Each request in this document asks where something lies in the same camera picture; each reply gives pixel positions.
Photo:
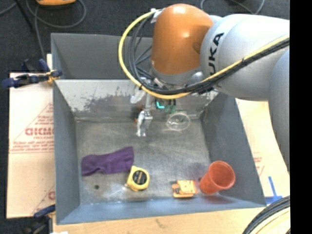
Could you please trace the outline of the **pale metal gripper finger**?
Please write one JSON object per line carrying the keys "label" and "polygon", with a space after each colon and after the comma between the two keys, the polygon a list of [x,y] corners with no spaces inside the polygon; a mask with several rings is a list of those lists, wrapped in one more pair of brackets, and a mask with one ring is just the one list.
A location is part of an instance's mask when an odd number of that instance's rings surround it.
{"label": "pale metal gripper finger", "polygon": [[143,120],[142,120],[142,136],[143,137],[147,136],[152,120],[153,120],[152,113],[148,110],[144,110]]}
{"label": "pale metal gripper finger", "polygon": [[140,111],[137,117],[137,122],[136,122],[136,135],[138,137],[141,137],[144,135],[143,122],[144,122],[144,111]]}

